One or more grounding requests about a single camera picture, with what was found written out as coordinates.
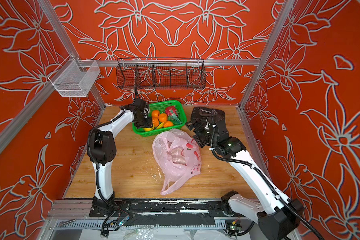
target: orange wallpaper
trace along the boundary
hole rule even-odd
[[[6,147],[0,155],[0,239],[37,238],[100,111],[91,93],[63,98],[55,91]]]
[[[281,0],[90,1],[51,0],[82,59],[133,57],[259,58]],[[141,90],[148,101],[237,104],[254,66],[207,68],[203,91]],[[126,104],[132,91],[103,68],[96,86],[106,103]]]
[[[37,1],[0,0],[0,132],[67,56]]]
[[[360,0],[296,1],[245,111],[274,183],[325,239],[359,240]]]

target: white mesh basket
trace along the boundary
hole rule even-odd
[[[89,69],[81,71],[76,61],[69,61],[67,68],[52,82],[52,85],[63,97],[85,97],[89,93],[97,76],[100,74],[99,65],[93,61]]]

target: basket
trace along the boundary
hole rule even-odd
[[[148,136],[157,135],[161,132],[168,131],[169,129],[172,129],[172,128],[177,128],[177,129],[182,128],[182,126],[184,126],[184,124],[187,122],[187,116],[185,115],[183,106],[181,105],[181,103],[179,101],[171,100],[171,101],[164,101],[164,102],[159,102],[159,103],[151,103],[151,104],[149,104],[149,115],[148,116],[149,117],[151,116],[151,113],[153,110],[159,110],[162,113],[169,106],[175,106],[177,111],[179,112],[179,119],[182,122],[180,125],[175,125],[173,127],[164,127],[164,128],[154,129],[152,131],[145,132],[144,129],[142,129],[142,128],[137,129],[135,127],[135,124],[132,123],[133,131],[142,137],[148,137]]]
[[[93,61],[87,71],[81,71],[76,61],[68,61],[62,74],[52,85],[62,97],[85,97],[100,74],[99,66]]]
[[[132,63],[118,59],[117,86],[121,89],[204,89],[206,72],[202,59],[165,58]]]

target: wooden table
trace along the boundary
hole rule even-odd
[[[183,106],[190,119],[195,106]],[[225,111],[226,126],[231,136],[237,137],[244,145],[247,141],[236,107],[220,106]],[[119,107],[107,107],[100,123],[107,122],[120,111]],[[185,126],[183,131],[190,136],[194,132]],[[257,198],[245,180],[230,164],[217,160],[208,147],[200,149],[202,158],[201,174],[191,177],[180,189],[168,195],[160,195],[164,173],[156,163],[152,143],[156,136],[140,137],[127,125],[115,138],[117,154],[112,164],[112,186],[116,198],[220,198],[235,190],[248,199]],[[74,179],[67,191],[67,198],[93,198],[95,174],[92,163],[84,156]]]

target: black wire basket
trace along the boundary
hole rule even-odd
[[[121,89],[203,89],[203,59],[120,58],[116,68],[117,86]]]

